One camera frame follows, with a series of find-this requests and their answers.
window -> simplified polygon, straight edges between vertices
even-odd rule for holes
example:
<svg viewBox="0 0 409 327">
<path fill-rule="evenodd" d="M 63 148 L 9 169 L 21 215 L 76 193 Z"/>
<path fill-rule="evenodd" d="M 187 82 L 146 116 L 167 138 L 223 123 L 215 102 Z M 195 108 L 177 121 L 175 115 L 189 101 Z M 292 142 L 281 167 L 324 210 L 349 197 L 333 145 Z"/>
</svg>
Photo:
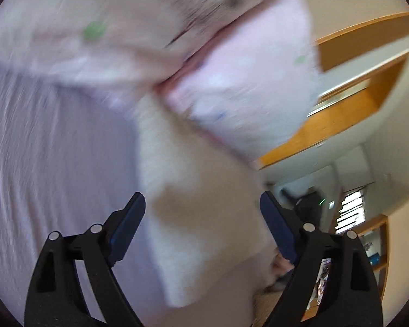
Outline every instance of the window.
<svg viewBox="0 0 409 327">
<path fill-rule="evenodd" d="M 342 202 L 342 209 L 339 210 L 336 233 L 340 234 L 350 230 L 353 226 L 365 221 L 365 209 L 362 192 L 357 191 L 349 194 Z"/>
</svg>

pink blanket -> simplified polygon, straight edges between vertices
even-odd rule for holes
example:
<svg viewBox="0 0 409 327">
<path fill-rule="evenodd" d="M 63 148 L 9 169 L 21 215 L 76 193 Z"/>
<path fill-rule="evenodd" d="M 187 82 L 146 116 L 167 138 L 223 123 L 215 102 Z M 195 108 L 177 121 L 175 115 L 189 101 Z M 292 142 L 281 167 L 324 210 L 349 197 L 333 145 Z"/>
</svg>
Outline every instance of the pink blanket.
<svg viewBox="0 0 409 327">
<path fill-rule="evenodd" d="M 158 87 L 169 108 L 253 161 L 299 129 L 320 93 L 304 0 L 266 0 Z"/>
</svg>

blue gripper pad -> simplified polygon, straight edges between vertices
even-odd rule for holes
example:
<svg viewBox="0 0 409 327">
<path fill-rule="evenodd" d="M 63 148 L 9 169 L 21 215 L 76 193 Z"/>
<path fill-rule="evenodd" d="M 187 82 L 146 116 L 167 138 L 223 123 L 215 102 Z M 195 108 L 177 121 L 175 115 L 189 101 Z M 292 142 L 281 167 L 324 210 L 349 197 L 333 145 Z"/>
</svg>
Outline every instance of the blue gripper pad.
<svg viewBox="0 0 409 327">
<path fill-rule="evenodd" d="M 274 241 L 283 257 L 288 259 L 292 264 L 297 261 L 298 255 L 295 249 L 295 236 L 291 232 L 288 224 L 280 214 L 280 205 L 273 202 L 268 192 L 264 192 L 260 197 L 260 211 L 273 235 Z"/>
<path fill-rule="evenodd" d="M 111 266 L 121 261 L 129 248 L 130 242 L 140 225 L 146 209 L 146 201 L 141 193 L 135 193 L 126 207 L 117 212 L 121 214 L 117 227 L 109 240 L 110 254 L 107 257 Z"/>
</svg>

pink cloth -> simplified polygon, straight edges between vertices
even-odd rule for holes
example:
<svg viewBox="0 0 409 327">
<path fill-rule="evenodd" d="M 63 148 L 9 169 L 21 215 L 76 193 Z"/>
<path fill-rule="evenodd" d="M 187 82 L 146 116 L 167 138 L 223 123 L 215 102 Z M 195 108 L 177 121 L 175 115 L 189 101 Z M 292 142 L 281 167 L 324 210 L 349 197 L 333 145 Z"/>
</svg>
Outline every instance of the pink cloth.
<svg viewBox="0 0 409 327">
<path fill-rule="evenodd" d="M 262 1 L 5 0 L 0 62 L 86 86 L 92 97 L 131 116 L 145 92 Z M 88 39 L 94 25 L 98 36 Z"/>
<path fill-rule="evenodd" d="M 266 0 L 158 90 L 171 110 L 253 161 L 304 123 L 320 77 L 304 0 Z"/>
</svg>

white towel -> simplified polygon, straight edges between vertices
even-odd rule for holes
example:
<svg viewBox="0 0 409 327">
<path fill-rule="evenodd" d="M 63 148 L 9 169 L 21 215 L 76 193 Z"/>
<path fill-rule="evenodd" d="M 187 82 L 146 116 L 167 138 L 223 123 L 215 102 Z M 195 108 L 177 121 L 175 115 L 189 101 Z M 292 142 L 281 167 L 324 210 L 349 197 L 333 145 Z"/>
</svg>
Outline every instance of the white towel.
<svg viewBox="0 0 409 327">
<path fill-rule="evenodd" d="M 199 136 L 152 93 L 136 114 L 148 234 L 167 302 L 192 304 L 266 247 L 269 260 L 258 269 L 270 284 L 275 243 L 260 214 L 258 173 Z"/>
</svg>

